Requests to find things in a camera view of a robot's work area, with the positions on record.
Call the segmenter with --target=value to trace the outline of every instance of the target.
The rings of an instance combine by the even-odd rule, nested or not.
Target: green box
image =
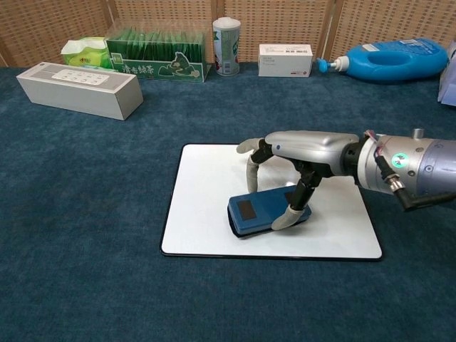
[[[138,78],[204,82],[207,28],[195,22],[157,21],[154,25],[115,22],[106,45],[113,69]]]

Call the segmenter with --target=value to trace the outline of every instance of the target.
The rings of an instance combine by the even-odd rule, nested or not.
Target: white box
[[[308,44],[260,44],[258,76],[309,77],[312,57]]]
[[[444,105],[456,105],[456,40],[451,42],[447,53],[450,62],[440,74],[437,100]]]
[[[142,102],[136,75],[42,62],[17,76],[32,103],[125,120]]]

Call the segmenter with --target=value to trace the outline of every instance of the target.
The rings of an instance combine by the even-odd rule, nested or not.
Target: cylindrical container
[[[237,51],[241,22],[229,17],[218,18],[212,23],[214,30],[215,68],[222,76],[239,72]]]

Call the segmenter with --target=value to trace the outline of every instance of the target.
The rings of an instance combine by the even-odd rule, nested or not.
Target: green packets
[[[176,53],[190,63],[204,60],[204,34],[186,31],[154,31],[128,27],[106,40],[110,53],[119,53],[124,60],[173,61]]]

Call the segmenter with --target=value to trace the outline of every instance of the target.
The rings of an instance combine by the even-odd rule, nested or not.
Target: blue carpet
[[[380,262],[172,258],[159,244],[180,151],[276,130],[455,139],[438,79],[313,71],[141,81],[125,122],[29,102],[0,69],[3,341],[456,341],[456,211],[363,190]]]

